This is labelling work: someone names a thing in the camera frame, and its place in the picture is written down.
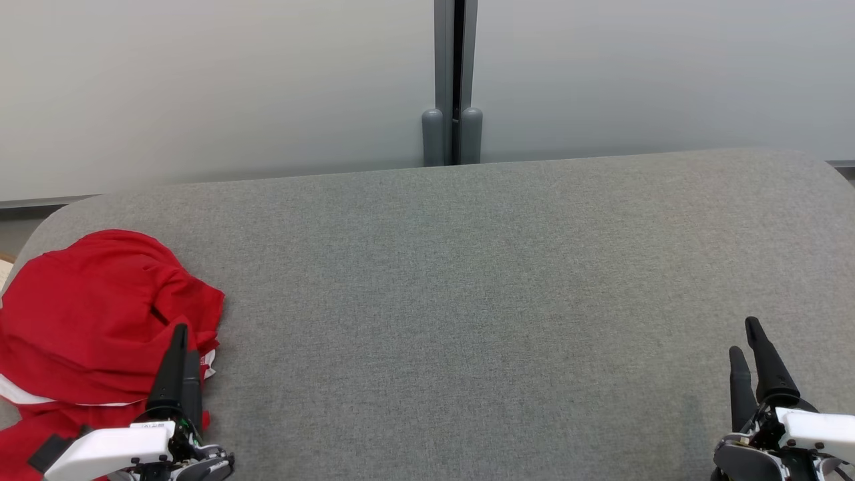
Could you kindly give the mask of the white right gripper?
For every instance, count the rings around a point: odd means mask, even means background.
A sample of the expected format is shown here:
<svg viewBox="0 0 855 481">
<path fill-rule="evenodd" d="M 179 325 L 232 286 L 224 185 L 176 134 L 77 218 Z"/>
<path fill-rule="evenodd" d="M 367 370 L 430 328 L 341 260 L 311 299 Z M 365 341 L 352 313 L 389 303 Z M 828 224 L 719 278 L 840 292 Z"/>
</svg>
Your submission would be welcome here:
<svg viewBox="0 0 855 481">
<path fill-rule="evenodd" d="M 755 359 L 757 399 L 745 355 L 732 346 L 733 432 L 715 445 L 711 479 L 852 480 L 853 416 L 816 413 L 800 401 L 801 393 L 760 320 L 746 317 L 745 331 Z"/>
</svg>

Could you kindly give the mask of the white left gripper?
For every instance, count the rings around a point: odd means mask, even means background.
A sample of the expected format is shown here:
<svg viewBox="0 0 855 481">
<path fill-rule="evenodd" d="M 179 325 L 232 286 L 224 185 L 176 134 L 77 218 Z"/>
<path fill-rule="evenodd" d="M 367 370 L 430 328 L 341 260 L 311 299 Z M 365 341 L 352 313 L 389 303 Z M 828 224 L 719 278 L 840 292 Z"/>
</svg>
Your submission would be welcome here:
<svg viewBox="0 0 855 481">
<path fill-rule="evenodd" d="M 45 480 L 226 480 L 235 456 L 202 445 L 202 380 L 198 351 L 187 352 L 187 325 L 177 325 L 163 354 L 146 410 L 180 410 L 186 420 L 156 420 L 92 430 L 43 445 Z"/>
</svg>

